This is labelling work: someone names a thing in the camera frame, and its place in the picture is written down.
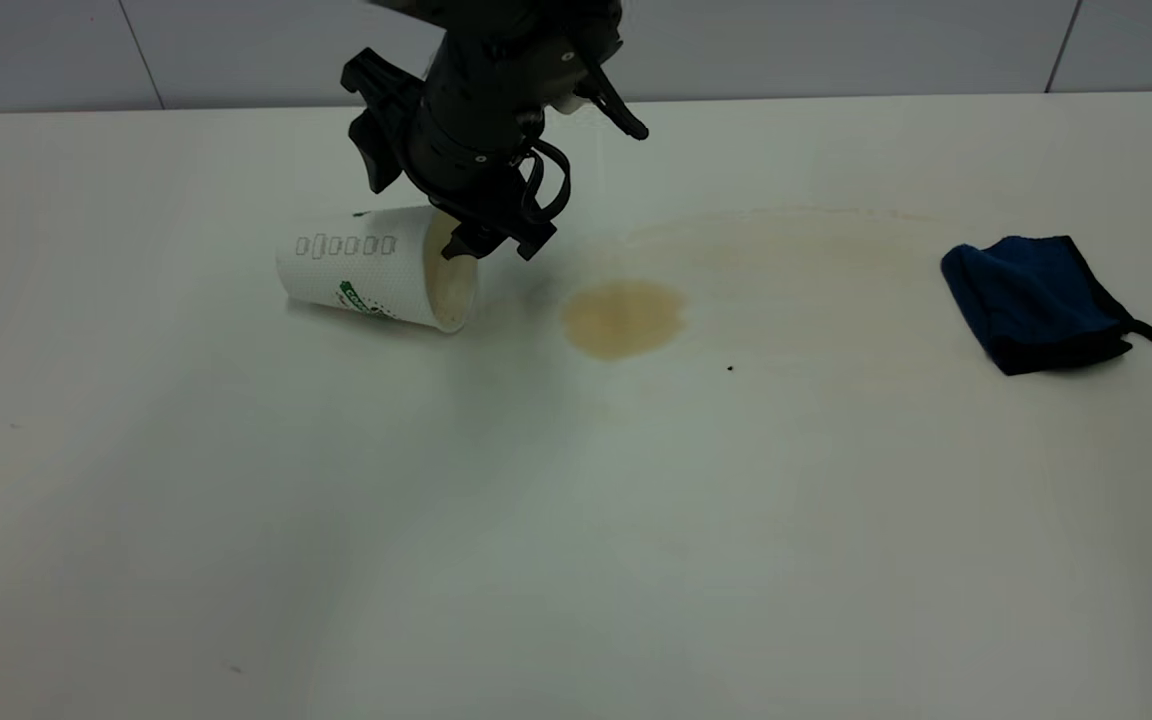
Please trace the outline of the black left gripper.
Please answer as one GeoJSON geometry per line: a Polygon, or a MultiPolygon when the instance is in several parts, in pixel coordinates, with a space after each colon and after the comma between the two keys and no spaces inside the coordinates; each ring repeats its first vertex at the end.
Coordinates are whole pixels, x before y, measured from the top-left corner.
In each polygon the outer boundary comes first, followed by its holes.
{"type": "Polygon", "coordinates": [[[538,199],[550,145],[547,60],[435,60],[404,77],[404,170],[439,209],[445,260],[483,258],[484,240],[511,238],[525,262],[558,232],[538,199]]]}

